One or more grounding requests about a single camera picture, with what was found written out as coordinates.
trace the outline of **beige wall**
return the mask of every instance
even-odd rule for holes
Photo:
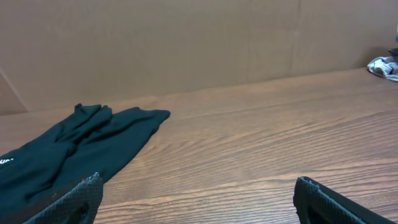
[[[397,47],[396,9],[396,0],[2,0],[0,114],[363,67]]]

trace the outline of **wooden table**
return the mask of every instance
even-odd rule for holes
[[[398,222],[398,83],[365,69],[108,105],[172,115],[104,185],[95,223],[298,223],[303,175]],[[0,116],[0,153],[72,111]]]

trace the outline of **crumpled cloth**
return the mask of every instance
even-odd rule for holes
[[[378,57],[371,61],[368,70],[382,78],[398,82],[398,63],[393,57]]]

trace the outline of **dark green cloth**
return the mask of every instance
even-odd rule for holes
[[[108,181],[169,115],[139,108],[112,114],[107,106],[76,105],[37,139],[0,156],[0,217],[95,172]]]

